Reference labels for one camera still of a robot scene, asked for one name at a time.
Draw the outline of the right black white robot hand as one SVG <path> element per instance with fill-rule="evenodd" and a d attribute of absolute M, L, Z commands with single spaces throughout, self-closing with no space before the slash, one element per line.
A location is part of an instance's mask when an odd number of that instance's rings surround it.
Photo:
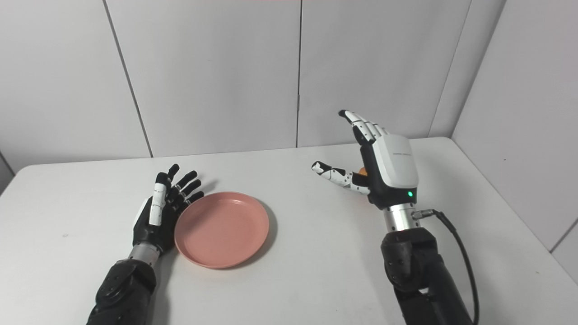
<path fill-rule="evenodd" d="M 341 110 L 339 115 L 352 127 L 366 174 L 334 168 L 321 161 L 312 164 L 312 171 L 337 186 L 367 196 L 380 210 L 416 204 L 419 175 L 409 139 L 390 134 L 352 111 Z"/>

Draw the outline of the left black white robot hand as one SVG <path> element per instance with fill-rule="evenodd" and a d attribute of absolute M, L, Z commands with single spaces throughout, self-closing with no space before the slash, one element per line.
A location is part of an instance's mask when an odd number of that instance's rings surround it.
<path fill-rule="evenodd" d="M 161 255 L 175 247 L 177 221 L 186 208 L 205 195 L 195 170 L 175 182 L 179 169 L 173 164 L 168 172 L 157 174 L 153 194 L 144 202 L 133 227 L 134 246 L 147 243 Z"/>

